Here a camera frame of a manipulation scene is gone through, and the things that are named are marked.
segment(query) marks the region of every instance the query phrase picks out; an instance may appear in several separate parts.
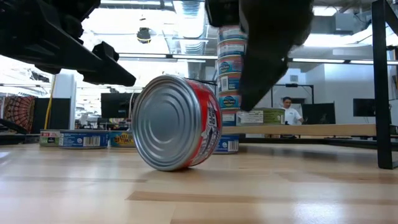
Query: tin can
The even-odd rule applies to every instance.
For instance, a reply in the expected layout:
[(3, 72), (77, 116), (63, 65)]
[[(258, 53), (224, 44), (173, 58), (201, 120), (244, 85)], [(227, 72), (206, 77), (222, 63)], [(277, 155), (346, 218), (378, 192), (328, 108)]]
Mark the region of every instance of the tin can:
[(109, 145), (111, 147), (135, 147), (131, 131), (110, 131)]
[(229, 39), (243, 39), (246, 40), (248, 36), (241, 31), (239, 26), (225, 26), (218, 29), (218, 41)]
[(243, 60), (240, 55), (225, 56), (217, 61), (218, 74), (222, 75), (230, 72), (242, 72)]
[(254, 108), (250, 112), (238, 111), (237, 126), (281, 125), (285, 123), (285, 110), (281, 108)]
[(60, 130), (40, 130), (40, 146), (58, 147)]
[(233, 91), (239, 89), (240, 73), (225, 73), (218, 77), (218, 92)]
[(173, 171), (201, 164), (221, 136), (221, 111), (202, 83), (175, 75), (153, 79), (132, 112), (132, 135), (151, 167)]
[(241, 96), (238, 91), (228, 91), (218, 94), (221, 109), (240, 109)]
[(220, 42), (217, 46), (218, 57), (228, 55), (244, 55), (246, 49), (246, 41), (239, 39), (230, 39)]
[(223, 127), (236, 126), (236, 113), (238, 109), (221, 110), (223, 117)]
[(239, 135), (222, 135), (214, 154), (235, 154), (239, 151)]
[(109, 131), (61, 130), (59, 147), (62, 149), (104, 149), (108, 146)]

